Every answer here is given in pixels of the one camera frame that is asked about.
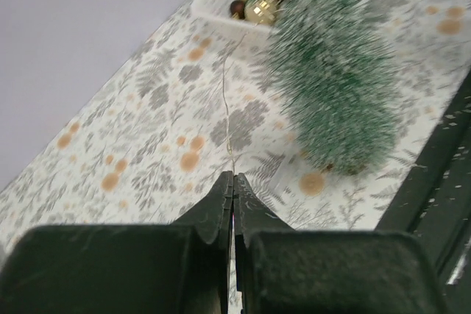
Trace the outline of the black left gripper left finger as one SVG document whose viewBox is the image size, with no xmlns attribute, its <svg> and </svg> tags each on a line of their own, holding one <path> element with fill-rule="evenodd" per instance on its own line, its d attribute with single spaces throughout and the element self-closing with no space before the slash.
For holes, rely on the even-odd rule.
<svg viewBox="0 0 471 314">
<path fill-rule="evenodd" d="M 226 313 L 234 176 L 170 224 L 37 226 L 1 270 L 3 313 Z"/>
</svg>

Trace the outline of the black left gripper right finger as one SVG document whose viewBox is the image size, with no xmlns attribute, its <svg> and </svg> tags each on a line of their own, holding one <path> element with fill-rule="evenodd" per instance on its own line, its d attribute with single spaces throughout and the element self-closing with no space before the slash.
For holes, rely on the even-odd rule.
<svg viewBox="0 0 471 314">
<path fill-rule="evenodd" d="M 446 313 L 414 237 L 384 231 L 299 231 L 247 178 L 234 179 L 237 288 L 244 313 Z"/>
</svg>

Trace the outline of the small green christmas tree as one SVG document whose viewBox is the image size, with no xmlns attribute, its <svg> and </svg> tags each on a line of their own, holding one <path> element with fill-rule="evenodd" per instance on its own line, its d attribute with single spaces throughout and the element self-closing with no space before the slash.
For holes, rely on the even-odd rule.
<svg viewBox="0 0 471 314">
<path fill-rule="evenodd" d="M 391 49 L 364 0 L 281 0 L 266 67 L 313 166 L 359 174 L 397 139 Z"/>
</svg>

